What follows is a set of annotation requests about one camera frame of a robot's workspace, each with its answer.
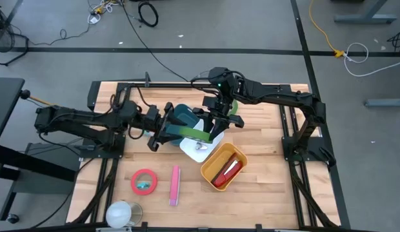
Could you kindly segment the yellow plastic bin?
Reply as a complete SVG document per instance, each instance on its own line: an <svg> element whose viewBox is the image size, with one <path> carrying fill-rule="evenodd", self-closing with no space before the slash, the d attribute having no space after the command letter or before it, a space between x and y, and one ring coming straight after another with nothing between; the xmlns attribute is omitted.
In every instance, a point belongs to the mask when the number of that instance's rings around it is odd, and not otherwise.
<svg viewBox="0 0 400 232"><path fill-rule="evenodd" d="M212 185L211 181L219 172L219 170L223 167L226 161L230 158L234 153L237 154L237 157L243 162L243 167L240 171L224 186L220 188L216 188ZM202 177L205 180L205 183L202 184L202 191L205 192L218 192L218 191L226 191L227 187L236 179L236 177L242 172L245 167L248 165L247 156L236 146L231 143L224 143L221 145L208 160L201 166L200 172Z"/></svg>

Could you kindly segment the red stapler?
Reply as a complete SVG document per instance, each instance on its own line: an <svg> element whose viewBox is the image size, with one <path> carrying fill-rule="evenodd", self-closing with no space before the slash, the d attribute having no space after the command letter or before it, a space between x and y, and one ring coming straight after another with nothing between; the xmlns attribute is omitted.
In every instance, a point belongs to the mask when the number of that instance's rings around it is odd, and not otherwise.
<svg viewBox="0 0 400 232"><path fill-rule="evenodd" d="M211 183L214 187L220 188L230 181L243 167L243 162L234 153L219 170Z"/></svg>

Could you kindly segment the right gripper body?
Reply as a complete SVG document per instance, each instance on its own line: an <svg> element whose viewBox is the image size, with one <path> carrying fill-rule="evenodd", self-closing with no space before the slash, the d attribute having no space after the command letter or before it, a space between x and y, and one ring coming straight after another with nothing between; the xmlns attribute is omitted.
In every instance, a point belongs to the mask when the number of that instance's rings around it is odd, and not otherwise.
<svg viewBox="0 0 400 232"><path fill-rule="evenodd" d="M233 123L238 128L242 128L245 125L242 118L236 115L238 110L236 100L206 96L203 98L203 106L207 107L207 111L202 108L194 108L193 113L200 119L203 119L205 128L215 126L217 123L213 123L213 120L217 119L228 124Z"/></svg>

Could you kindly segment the metal mesh cup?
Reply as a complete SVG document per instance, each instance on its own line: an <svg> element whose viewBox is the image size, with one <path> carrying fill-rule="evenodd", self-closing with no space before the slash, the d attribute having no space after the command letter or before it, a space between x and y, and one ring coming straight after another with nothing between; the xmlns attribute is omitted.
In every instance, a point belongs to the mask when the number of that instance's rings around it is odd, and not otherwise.
<svg viewBox="0 0 400 232"><path fill-rule="evenodd" d="M143 217L143 209L138 203L135 202L130 202L128 205L130 206L130 218L127 225L136 226L138 223L140 223Z"/></svg>

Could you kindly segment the small grey desk foot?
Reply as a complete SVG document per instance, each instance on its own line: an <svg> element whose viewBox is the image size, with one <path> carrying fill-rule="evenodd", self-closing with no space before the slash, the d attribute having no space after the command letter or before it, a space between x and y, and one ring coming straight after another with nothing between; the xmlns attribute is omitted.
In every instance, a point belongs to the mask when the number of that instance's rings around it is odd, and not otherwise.
<svg viewBox="0 0 400 232"><path fill-rule="evenodd" d="M366 107L400 107L400 99L367 99Z"/></svg>

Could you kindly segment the white plastic bin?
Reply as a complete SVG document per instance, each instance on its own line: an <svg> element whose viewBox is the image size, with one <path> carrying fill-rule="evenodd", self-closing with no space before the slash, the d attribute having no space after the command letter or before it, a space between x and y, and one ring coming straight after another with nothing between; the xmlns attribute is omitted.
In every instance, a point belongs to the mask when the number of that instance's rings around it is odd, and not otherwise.
<svg viewBox="0 0 400 232"><path fill-rule="evenodd" d="M217 147L222 138L224 137L224 133L220 133L213 141L209 140L210 134L204 131L204 122L203 119L200 119L197 125L195 126L195 131L200 132L200 138L184 138L180 143L179 147L181 150L187 154L194 161L201 163L206 160L206 158L211 154L211 152ZM196 150L195 145L197 142L201 142L208 147L207 150Z"/></svg>

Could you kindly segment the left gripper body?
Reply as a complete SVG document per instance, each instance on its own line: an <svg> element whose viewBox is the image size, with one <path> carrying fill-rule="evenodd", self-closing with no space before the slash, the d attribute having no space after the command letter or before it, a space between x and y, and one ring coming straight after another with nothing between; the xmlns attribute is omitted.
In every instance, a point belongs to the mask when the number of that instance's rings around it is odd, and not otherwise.
<svg viewBox="0 0 400 232"><path fill-rule="evenodd" d="M157 151L159 144L168 142L168 135L166 133L166 124L168 116L174 110L171 102L166 103L164 111L165 114L161 116L156 106L151 105L145 115L145 131L154 132L149 138L148 147L151 151Z"/></svg>

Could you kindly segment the green tape roll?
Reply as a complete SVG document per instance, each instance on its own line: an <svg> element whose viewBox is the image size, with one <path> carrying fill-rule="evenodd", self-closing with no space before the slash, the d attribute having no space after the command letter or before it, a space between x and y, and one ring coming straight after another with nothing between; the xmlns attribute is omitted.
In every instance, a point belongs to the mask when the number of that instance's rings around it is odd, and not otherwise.
<svg viewBox="0 0 400 232"><path fill-rule="evenodd" d="M193 108L191 112L203 120L203 128L198 130L191 126L179 126L178 135L200 142L212 143L220 133L229 128L231 123L239 128L244 126L242 118L235 114L238 109L236 100L206 96L202 105L207 107L207 111L202 108Z"/></svg>

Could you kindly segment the red tape roll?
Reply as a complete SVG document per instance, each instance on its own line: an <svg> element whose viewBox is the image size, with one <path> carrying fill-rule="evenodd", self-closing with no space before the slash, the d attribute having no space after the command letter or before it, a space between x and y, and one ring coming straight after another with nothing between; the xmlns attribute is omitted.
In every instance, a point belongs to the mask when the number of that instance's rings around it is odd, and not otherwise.
<svg viewBox="0 0 400 232"><path fill-rule="evenodd" d="M146 189L139 189L137 187L137 179L140 175L148 175L152 179L152 183ZM133 192L137 195L149 195L151 194L155 188L157 187L157 176L156 174L150 169L140 169L136 171L130 181L131 188Z"/></svg>

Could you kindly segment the black aluminium table frame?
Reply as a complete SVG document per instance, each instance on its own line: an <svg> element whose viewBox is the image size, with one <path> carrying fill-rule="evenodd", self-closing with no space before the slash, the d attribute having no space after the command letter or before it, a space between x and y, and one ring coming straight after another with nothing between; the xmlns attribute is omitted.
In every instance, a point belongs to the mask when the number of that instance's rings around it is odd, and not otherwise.
<svg viewBox="0 0 400 232"><path fill-rule="evenodd" d="M166 102L201 107L206 93L191 89L187 82L135 81L148 103L163 110ZM289 166L281 148L282 123L286 120L288 133L293 124L303 125L303 113L295 109L294 116L285 107L281 115L278 105L239 105L245 127L232 126L221 142L231 142L248 157L248 165L228 186L215 190L201 176L202 164L196 163L172 145L160 145L158 152L146 146L147 137L126 139L123 158L117 165L112 202L127 200L143 208L142 220L132 232L273 232L274 229L298 230L297 209ZM328 218L339 227L350 229L342 191L335 190L337 166L328 168L320 161L306 160L311 194ZM103 161L95 159L80 172L68 211L67 222L77 218L90 202L97 186L97 176ZM181 168L181 188L178 206L168 205L172 166ZM136 195L130 186L133 173L148 168L157 175L158 184L149 195Z"/></svg>

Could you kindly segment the black floor fan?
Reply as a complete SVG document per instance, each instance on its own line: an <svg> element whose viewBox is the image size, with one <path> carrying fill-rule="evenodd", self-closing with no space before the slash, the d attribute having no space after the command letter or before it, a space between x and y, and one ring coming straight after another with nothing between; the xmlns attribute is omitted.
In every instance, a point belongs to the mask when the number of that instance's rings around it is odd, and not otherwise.
<svg viewBox="0 0 400 232"><path fill-rule="evenodd" d="M28 52L28 38L21 34L14 33L10 20L5 16L0 6L0 53L10 52L15 45L15 36L21 37L25 40L25 47L23 48L22 54L9 60L8 62L2 63L0 65L8 66L12 62L22 58Z"/></svg>

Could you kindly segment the black desk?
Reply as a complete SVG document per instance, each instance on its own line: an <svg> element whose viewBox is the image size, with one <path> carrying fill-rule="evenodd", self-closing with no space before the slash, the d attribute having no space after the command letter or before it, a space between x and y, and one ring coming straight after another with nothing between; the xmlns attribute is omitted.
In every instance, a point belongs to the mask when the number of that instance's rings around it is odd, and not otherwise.
<svg viewBox="0 0 400 232"><path fill-rule="evenodd" d="M24 79L0 77L0 136L22 92ZM0 146L0 179L17 181L25 169L61 180L74 181L75 171Z"/></svg>

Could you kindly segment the large grey desk foot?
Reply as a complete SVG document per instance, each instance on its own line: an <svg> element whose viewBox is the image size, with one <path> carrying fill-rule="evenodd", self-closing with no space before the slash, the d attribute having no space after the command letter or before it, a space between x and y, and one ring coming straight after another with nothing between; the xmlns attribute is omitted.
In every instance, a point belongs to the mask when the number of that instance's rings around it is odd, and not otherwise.
<svg viewBox="0 0 400 232"><path fill-rule="evenodd" d="M346 24L391 24L397 20L395 14L377 13L388 0L376 0L375 3L362 14L335 15L335 23Z"/></svg>

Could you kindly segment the white dome lamp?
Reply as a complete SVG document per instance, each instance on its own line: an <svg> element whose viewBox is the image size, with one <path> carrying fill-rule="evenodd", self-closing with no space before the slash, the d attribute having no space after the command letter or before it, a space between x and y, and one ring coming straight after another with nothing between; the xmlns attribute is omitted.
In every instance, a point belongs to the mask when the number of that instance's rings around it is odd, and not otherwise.
<svg viewBox="0 0 400 232"><path fill-rule="evenodd" d="M132 209L127 202L118 201L109 206L106 211L106 222L112 227L119 229L121 227L132 226L130 222L132 216Z"/></svg>

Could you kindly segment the pink and white stapler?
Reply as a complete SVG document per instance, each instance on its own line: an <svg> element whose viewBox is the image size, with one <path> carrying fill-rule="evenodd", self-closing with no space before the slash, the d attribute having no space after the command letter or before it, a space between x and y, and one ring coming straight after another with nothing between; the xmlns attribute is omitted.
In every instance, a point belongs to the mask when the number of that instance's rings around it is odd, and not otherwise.
<svg viewBox="0 0 400 232"><path fill-rule="evenodd" d="M170 206L178 205L180 179L181 179L180 167L175 165L175 166L173 166L172 176L171 176L171 180L170 180L170 196L169 196L169 205Z"/></svg>

